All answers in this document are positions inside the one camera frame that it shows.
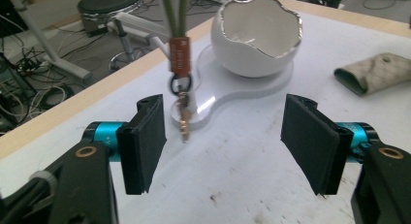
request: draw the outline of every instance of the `hanging cord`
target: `hanging cord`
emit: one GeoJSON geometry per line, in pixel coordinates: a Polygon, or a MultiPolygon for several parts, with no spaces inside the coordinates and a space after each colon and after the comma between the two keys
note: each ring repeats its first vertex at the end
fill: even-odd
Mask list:
{"type": "Polygon", "coordinates": [[[174,14],[172,0],[163,0],[163,5],[166,11],[166,16],[169,22],[171,31],[170,45],[170,61],[171,71],[174,73],[170,81],[170,89],[174,95],[178,95],[180,91],[187,92],[192,85],[190,75],[190,39],[185,35],[186,29],[186,6],[187,0],[179,0],[177,8],[177,16],[174,14]],[[188,81],[183,86],[179,84],[175,90],[174,82],[179,79],[187,78],[188,81]]]}

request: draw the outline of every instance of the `black stool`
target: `black stool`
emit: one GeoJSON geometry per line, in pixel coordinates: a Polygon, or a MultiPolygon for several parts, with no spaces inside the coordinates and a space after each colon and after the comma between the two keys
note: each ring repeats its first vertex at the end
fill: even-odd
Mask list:
{"type": "Polygon", "coordinates": [[[121,21],[115,18],[118,13],[130,13],[137,9],[142,3],[142,0],[80,0],[78,9],[81,14],[81,18],[84,21],[92,21],[96,26],[103,25],[103,28],[107,32],[107,23],[113,21],[117,28],[118,36],[120,37],[121,44],[124,47],[124,51],[117,54],[110,62],[109,68],[112,71],[120,69],[118,62],[128,64],[135,61],[143,51],[139,51],[136,48],[131,48],[130,41],[127,37],[127,33],[124,31],[121,21]],[[120,60],[119,56],[125,54],[127,61],[120,60]]]}

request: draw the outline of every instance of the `cable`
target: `cable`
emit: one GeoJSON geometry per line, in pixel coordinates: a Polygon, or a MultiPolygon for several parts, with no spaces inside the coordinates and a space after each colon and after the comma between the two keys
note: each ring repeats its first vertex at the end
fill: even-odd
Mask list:
{"type": "Polygon", "coordinates": [[[28,109],[28,117],[30,117],[30,119],[33,119],[33,114],[36,113],[34,112],[35,109],[37,109],[37,107],[39,106],[39,103],[37,103],[36,105],[34,105],[34,103],[36,102],[37,97],[39,96],[40,92],[37,92],[36,95],[33,97],[31,104],[29,106],[28,109]]]}
{"type": "Polygon", "coordinates": [[[61,81],[63,81],[65,78],[66,78],[66,76],[62,76],[61,78],[57,78],[57,79],[55,79],[55,78],[52,78],[52,77],[49,77],[49,76],[44,76],[44,75],[42,75],[42,74],[37,74],[36,72],[33,72],[31,75],[30,75],[30,77],[29,77],[31,80],[35,80],[35,81],[39,81],[39,82],[43,82],[43,83],[48,83],[48,82],[61,82],[61,81]],[[38,79],[36,79],[36,78],[33,78],[32,76],[38,76],[38,77],[42,77],[42,78],[46,78],[47,80],[38,80],[38,79]]]}
{"type": "Polygon", "coordinates": [[[187,0],[179,0],[179,7],[178,7],[178,32],[180,37],[185,37],[186,25],[187,20],[185,17],[185,9],[187,7],[187,0]]]}
{"type": "Polygon", "coordinates": [[[60,42],[60,46],[59,46],[58,49],[57,49],[57,53],[60,53],[60,50],[61,50],[61,49],[66,48],[66,47],[68,47],[68,46],[70,46],[70,45],[78,42],[79,40],[83,39],[83,38],[86,37],[86,36],[87,36],[86,33],[83,32],[83,31],[80,31],[80,32],[71,32],[68,36],[66,36],[66,37],[60,42]],[[69,43],[67,46],[63,47],[64,42],[67,41],[67,39],[69,39],[70,37],[72,37],[73,35],[76,35],[76,34],[81,34],[82,36],[79,37],[78,39],[75,39],[74,41],[72,41],[71,43],[69,43]]]}
{"type": "Polygon", "coordinates": [[[158,4],[153,4],[157,0],[149,0],[148,2],[146,0],[142,0],[142,5],[133,11],[131,14],[132,15],[140,15],[142,13],[147,12],[151,7],[158,6],[158,4]]]}
{"type": "Polygon", "coordinates": [[[55,74],[61,76],[61,78],[60,78],[60,79],[52,78],[51,75],[50,75],[51,69],[52,69],[52,67],[49,67],[49,69],[48,69],[48,71],[47,71],[46,77],[47,77],[48,80],[59,80],[59,82],[63,82],[63,80],[64,80],[65,78],[67,78],[67,76],[63,75],[62,73],[58,72],[57,70],[53,70],[53,72],[54,72],[55,74]]]}
{"type": "Polygon", "coordinates": [[[370,10],[385,10],[385,9],[389,9],[390,7],[393,7],[396,3],[396,0],[393,0],[393,2],[390,3],[387,6],[374,8],[374,7],[371,7],[371,6],[367,5],[367,3],[369,4],[370,1],[372,1],[372,0],[363,0],[363,7],[367,8],[367,9],[370,9],[370,10]]]}
{"type": "Polygon", "coordinates": [[[65,100],[69,99],[70,97],[72,97],[74,95],[74,91],[72,88],[70,88],[70,86],[66,85],[63,83],[63,85],[61,86],[53,86],[48,92],[46,92],[42,99],[40,100],[40,104],[39,107],[42,110],[49,110],[55,106],[57,106],[58,104],[63,103],[65,100]],[[56,95],[56,94],[62,94],[62,98],[61,101],[55,104],[51,104],[49,102],[49,98],[56,95]]]}
{"type": "Polygon", "coordinates": [[[17,43],[18,46],[21,46],[22,48],[24,47],[24,42],[16,34],[12,35],[12,39],[17,43]],[[21,45],[19,45],[14,38],[16,38],[21,43],[21,45]]]}
{"type": "Polygon", "coordinates": [[[90,42],[90,43],[88,43],[88,44],[86,44],[86,45],[84,45],[84,46],[82,46],[82,47],[75,48],[75,49],[67,52],[66,54],[64,54],[63,56],[61,56],[61,58],[64,58],[64,57],[68,56],[69,54],[71,54],[71,53],[73,53],[73,52],[75,52],[75,51],[80,51],[80,50],[83,50],[83,49],[88,48],[88,47],[91,46],[93,43],[95,43],[95,42],[97,42],[98,40],[102,39],[104,36],[106,36],[106,34],[101,35],[101,36],[98,37],[97,39],[94,39],[92,42],[90,42]]]}
{"type": "Polygon", "coordinates": [[[26,48],[21,48],[21,54],[22,58],[17,61],[16,66],[20,71],[33,71],[35,69],[38,69],[41,65],[41,61],[37,58],[37,56],[45,53],[44,51],[35,51],[34,48],[29,49],[28,52],[25,52],[26,48]]]}
{"type": "Polygon", "coordinates": [[[149,17],[145,17],[145,16],[137,16],[137,17],[140,17],[140,18],[143,18],[145,20],[152,21],[152,22],[163,22],[164,21],[163,19],[153,19],[153,18],[149,18],[149,17]]]}
{"type": "Polygon", "coordinates": [[[21,197],[16,204],[9,208],[6,216],[2,220],[3,224],[17,223],[17,221],[24,215],[27,208],[35,202],[42,194],[47,192],[48,184],[39,178],[34,178],[37,183],[24,196],[21,197]]]}
{"type": "Polygon", "coordinates": [[[4,51],[4,37],[1,38],[1,49],[4,51]]]}
{"type": "Polygon", "coordinates": [[[215,13],[217,13],[217,11],[199,12],[199,13],[187,14],[187,16],[195,16],[195,15],[201,15],[201,14],[215,14],[215,13]]]}
{"type": "MultiPolygon", "coordinates": [[[[6,87],[3,83],[0,83],[0,85],[3,86],[3,88],[4,88],[5,90],[8,90],[7,87],[6,87]]],[[[23,112],[24,112],[24,106],[23,106],[23,104],[21,103],[20,99],[18,99],[18,97],[16,97],[15,94],[13,94],[13,92],[9,92],[9,93],[10,93],[10,95],[18,102],[18,104],[20,105],[21,113],[20,113],[20,114],[11,113],[11,112],[7,111],[6,109],[4,109],[1,105],[0,105],[0,110],[3,111],[3,112],[5,112],[5,113],[8,114],[8,115],[12,115],[12,116],[18,117],[19,119],[17,120],[17,122],[20,122],[20,121],[22,120],[21,117],[22,117],[22,116],[25,116],[25,114],[23,113],[23,112]]]]}
{"type": "Polygon", "coordinates": [[[28,180],[23,186],[21,186],[15,193],[7,198],[4,198],[4,204],[6,207],[11,208],[16,205],[18,200],[20,200],[27,192],[29,192],[38,182],[37,179],[28,180]]]}
{"type": "Polygon", "coordinates": [[[27,118],[27,116],[28,116],[28,111],[29,111],[29,107],[28,107],[28,100],[26,100],[26,102],[27,102],[26,113],[25,113],[24,117],[21,119],[21,121],[19,121],[19,122],[18,122],[18,124],[17,124],[16,126],[21,125],[21,124],[24,122],[24,120],[27,118]]]}
{"type": "Polygon", "coordinates": [[[8,21],[10,24],[14,25],[15,27],[17,27],[18,29],[20,29],[22,32],[26,31],[20,25],[18,25],[15,22],[9,20],[8,18],[4,17],[3,15],[0,15],[0,17],[3,18],[4,20],[8,21]]]}

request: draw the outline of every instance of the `floor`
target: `floor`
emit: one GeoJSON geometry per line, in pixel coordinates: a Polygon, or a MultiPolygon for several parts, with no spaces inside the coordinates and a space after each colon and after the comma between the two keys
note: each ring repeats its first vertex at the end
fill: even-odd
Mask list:
{"type": "MultiPolygon", "coordinates": [[[[188,29],[213,17],[219,8],[219,4],[206,0],[189,1],[189,6],[187,7],[188,29]]],[[[379,16],[402,22],[409,22],[411,20],[410,0],[342,0],[341,4],[340,8],[350,12],[379,16]]],[[[134,12],[134,15],[160,24],[163,23],[159,12],[158,0],[143,0],[143,5],[134,12]]],[[[67,92],[66,88],[69,91],[73,91],[73,94],[79,93],[87,86],[113,73],[110,70],[109,63],[114,55],[122,51],[118,37],[110,32],[105,35],[89,38],[84,31],[81,31],[82,28],[80,22],[77,22],[58,29],[47,29],[45,34],[60,56],[92,72],[92,79],[84,83],[59,70],[50,69],[47,64],[43,64],[44,67],[42,66],[35,71],[26,72],[26,79],[39,93],[30,102],[27,101],[25,105],[14,107],[14,112],[16,112],[16,118],[19,122],[27,121],[46,110],[41,107],[40,102],[44,99],[45,94],[47,94],[49,99],[48,102],[51,103],[49,105],[53,106],[70,97],[71,92],[67,92]],[[50,88],[55,86],[64,88],[65,92],[57,92],[48,96],[50,88]]],[[[43,54],[41,52],[43,49],[36,45],[30,34],[22,33],[17,36],[18,38],[8,37],[4,39],[6,42],[4,52],[12,63],[17,63],[23,57],[22,53],[20,53],[21,44],[24,44],[26,48],[24,51],[26,57],[30,57],[33,60],[36,58],[42,60],[43,54]]],[[[149,52],[155,48],[155,46],[147,45],[144,39],[138,37],[131,36],[131,43],[133,47],[139,48],[142,52],[149,52]]]]}

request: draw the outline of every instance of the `metal stand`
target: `metal stand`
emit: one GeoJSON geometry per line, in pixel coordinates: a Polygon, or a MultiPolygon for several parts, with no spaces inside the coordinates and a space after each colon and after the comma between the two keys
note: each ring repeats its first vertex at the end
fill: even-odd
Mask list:
{"type": "Polygon", "coordinates": [[[43,34],[40,27],[34,21],[33,17],[29,14],[27,8],[24,6],[23,3],[21,3],[20,0],[10,0],[10,1],[15,6],[16,11],[21,16],[21,18],[24,20],[27,27],[30,29],[33,35],[37,38],[37,40],[42,45],[42,47],[45,49],[47,53],[47,56],[45,57],[46,61],[56,66],[57,68],[80,78],[83,81],[87,81],[88,79],[91,78],[92,74],[89,71],[62,59],[57,55],[55,50],[48,43],[47,38],[43,34]]]}
{"type": "Polygon", "coordinates": [[[123,45],[123,48],[124,48],[124,51],[116,55],[110,62],[110,70],[117,71],[120,69],[120,66],[118,65],[117,62],[122,62],[127,65],[137,60],[142,55],[142,53],[141,52],[136,53],[137,49],[131,47],[130,40],[127,37],[127,32],[124,31],[121,21],[118,19],[115,19],[113,22],[115,24],[115,27],[117,28],[117,34],[118,34],[118,37],[120,38],[121,45],[123,45]],[[126,56],[126,60],[120,59],[122,55],[126,56]]]}

